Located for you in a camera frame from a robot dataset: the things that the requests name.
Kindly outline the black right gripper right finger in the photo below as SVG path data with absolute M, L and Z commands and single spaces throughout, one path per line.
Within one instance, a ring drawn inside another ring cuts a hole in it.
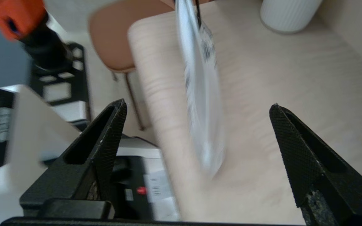
M 308 226 L 362 226 L 362 176 L 293 112 L 270 107 L 283 164 Z

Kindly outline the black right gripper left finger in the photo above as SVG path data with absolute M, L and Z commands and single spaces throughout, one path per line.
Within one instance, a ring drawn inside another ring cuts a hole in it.
M 103 109 L 20 197 L 24 216 L 35 217 L 49 199 L 108 200 L 127 104 L 118 99 Z

